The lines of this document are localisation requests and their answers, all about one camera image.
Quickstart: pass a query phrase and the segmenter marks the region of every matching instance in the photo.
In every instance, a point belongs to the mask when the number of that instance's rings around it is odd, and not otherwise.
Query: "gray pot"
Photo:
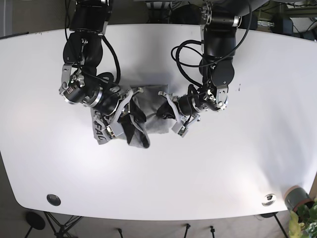
[[[284,196],[285,205],[288,210],[297,212],[299,206],[306,204],[311,208],[314,201],[309,197],[304,189],[299,186],[290,188]]]

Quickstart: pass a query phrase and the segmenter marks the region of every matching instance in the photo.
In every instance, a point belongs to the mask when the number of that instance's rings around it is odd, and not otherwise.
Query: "gray cloth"
[[[135,146],[139,148],[144,148],[143,143],[141,142],[141,137],[145,135],[148,142],[148,134],[164,134],[168,133],[168,129],[171,126],[171,121],[169,119],[161,119],[156,116],[157,110],[160,106],[166,101],[163,96],[159,96],[159,91],[168,92],[168,85],[160,86],[144,86],[142,87],[143,93],[137,93],[133,96],[132,100],[136,105],[143,111],[146,116],[147,121],[145,123],[137,124],[131,117],[131,121],[136,127],[135,133],[131,139],[130,146]],[[95,110],[91,110],[92,118],[95,115]],[[98,130],[94,129],[94,137],[98,141],[98,144],[102,145],[107,143],[106,140],[103,140],[98,134]],[[118,139],[127,139],[125,134],[122,134],[117,137]]]

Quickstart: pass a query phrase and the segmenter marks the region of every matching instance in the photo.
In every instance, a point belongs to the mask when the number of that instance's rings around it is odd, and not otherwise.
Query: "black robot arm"
[[[254,9],[267,0],[223,0],[207,2],[202,10],[201,41],[188,40],[172,49],[171,55],[181,74],[191,83],[188,93],[182,97],[160,92],[167,101],[159,108],[157,116],[163,119],[174,118],[172,128],[184,136],[188,126],[200,120],[203,111],[222,111],[228,104],[228,85],[234,77],[232,65],[235,50],[246,38],[251,25]],[[250,13],[249,27],[242,40],[236,45],[236,31],[241,16]],[[201,45],[203,54],[199,65],[182,63],[179,54],[188,44]],[[202,83],[190,78],[182,66],[197,67],[202,75]]]
[[[59,93],[70,104],[81,103],[92,109],[93,128],[97,140],[108,142],[143,122],[145,115],[131,98],[140,89],[119,86],[121,71],[114,49],[104,34],[112,10],[112,0],[77,0],[70,24],[70,34],[63,51]],[[103,57],[102,41],[111,51],[116,65],[116,79],[110,72],[97,75]]]

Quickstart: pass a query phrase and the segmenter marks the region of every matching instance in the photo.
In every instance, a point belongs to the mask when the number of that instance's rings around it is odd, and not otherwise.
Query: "white table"
[[[238,30],[237,41],[244,34]],[[199,26],[116,25],[106,36],[122,83],[188,82],[172,47],[200,40]],[[284,192],[309,191],[317,171],[317,44],[250,31],[234,57],[228,108],[202,113],[185,138],[150,135],[151,147],[99,146],[88,108],[58,94],[63,30],[0,41],[0,151],[17,202],[26,208],[128,220],[196,220],[285,210]],[[184,62],[199,56],[184,49]],[[115,73],[104,46],[98,72]],[[201,81],[198,69],[186,68]],[[277,201],[262,206],[273,193]],[[46,195],[55,194],[60,206]]]

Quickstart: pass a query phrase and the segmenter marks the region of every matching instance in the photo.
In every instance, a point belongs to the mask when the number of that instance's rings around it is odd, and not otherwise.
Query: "floor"
[[[145,23],[148,20],[144,2],[133,0],[114,2],[110,24]],[[0,12],[0,19],[12,19],[5,22],[0,20],[0,36],[4,33],[9,35],[27,31],[33,33],[55,30],[64,26],[64,0],[0,0]],[[24,237],[29,229],[24,220],[28,209],[21,207],[15,201],[2,158],[0,159],[0,194],[0,237]],[[44,217],[43,212],[36,212]],[[284,228],[288,230],[289,213],[284,211],[278,213],[277,216]],[[69,216],[56,214],[56,218],[63,223]],[[116,228],[122,228],[125,238],[180,238],[184,236],[186,223],[191,224],[188,238],[211,238],[209,230],[211,225],[215,228],[216,238],[284,237],[274,218],[263,219],[259,216],[167,222],[84,218],[70,233],[79,237],[119,238]],[[54,236],[47,223],[43,231],[33,230],[29,237],[53,238]]]

